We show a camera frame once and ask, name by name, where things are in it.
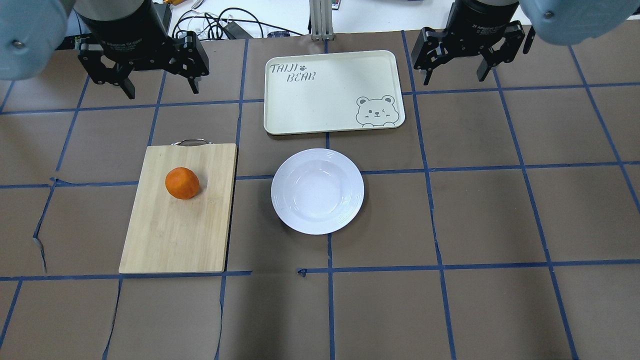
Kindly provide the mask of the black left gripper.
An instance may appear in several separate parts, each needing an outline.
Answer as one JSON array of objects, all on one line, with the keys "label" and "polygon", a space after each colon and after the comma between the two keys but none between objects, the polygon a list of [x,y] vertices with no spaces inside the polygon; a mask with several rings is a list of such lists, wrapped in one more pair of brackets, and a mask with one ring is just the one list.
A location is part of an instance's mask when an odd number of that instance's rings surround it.
[{"label": "black left gripper", "polygon": [[[111,84],[130,99],[136,96],[130,63],[167,63],[167,71],[187,79],[192,93],[210,75],[210,59],[198,37],[188,30],[170,39],[151,0],[77,0],[73,9],[97,44],[77,43],[78,60],[94,84]],[[102,57],[114,61],[107,67]]]}]

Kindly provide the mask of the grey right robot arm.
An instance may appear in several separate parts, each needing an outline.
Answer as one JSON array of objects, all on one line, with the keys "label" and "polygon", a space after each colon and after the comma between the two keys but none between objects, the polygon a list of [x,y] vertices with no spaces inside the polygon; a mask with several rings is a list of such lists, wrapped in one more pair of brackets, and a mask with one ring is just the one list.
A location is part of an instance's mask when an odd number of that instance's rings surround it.
[{"label": "grey right robot arm", "polygon": [[410,54],[428,85],[452,59],[481,56],[477,79],[530,52],[536,37],[559,46],[600,37],[639,11],[637,0],[455,0],[444,30],[421,29]]}]

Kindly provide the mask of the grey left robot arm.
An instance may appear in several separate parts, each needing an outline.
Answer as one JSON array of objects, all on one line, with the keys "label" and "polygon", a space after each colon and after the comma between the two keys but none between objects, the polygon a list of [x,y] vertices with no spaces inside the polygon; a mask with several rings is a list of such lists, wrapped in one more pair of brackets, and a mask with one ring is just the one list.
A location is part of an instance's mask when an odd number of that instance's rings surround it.
[{"label": "grey left robot arm", "polygon": [[184,77],[192,93],[210,73],[210,60],[189,30],[171,37],[151,0],[3,0],[0,3],[1,79],[39,75],[66,36],[75,12],[90,34],[76,42],[78,61],[94,84],[111,84],[131,100],[134,71],[162,69]]}]

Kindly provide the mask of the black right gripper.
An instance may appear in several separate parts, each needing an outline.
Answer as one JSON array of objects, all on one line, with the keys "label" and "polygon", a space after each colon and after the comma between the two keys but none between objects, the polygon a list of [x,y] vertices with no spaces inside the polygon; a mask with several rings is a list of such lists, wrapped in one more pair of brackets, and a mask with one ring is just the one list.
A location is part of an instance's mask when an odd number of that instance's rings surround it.
[{"label": "black right gripper", "polygon": [[[436,68],[451,60],[446,41],[464,48],[484,46],[477,69],[480,82],[499,64],[512,62],[518,50],[528,54],[536,30],[531,26],[525,33],[521,22],[511,22],[518,6],[518,0],[455,0],[445,30],[423,27],[411,50],[412,68],[423,76],[423,85],[429,85]],[[494,50],[500,39],[502,45]]]}]

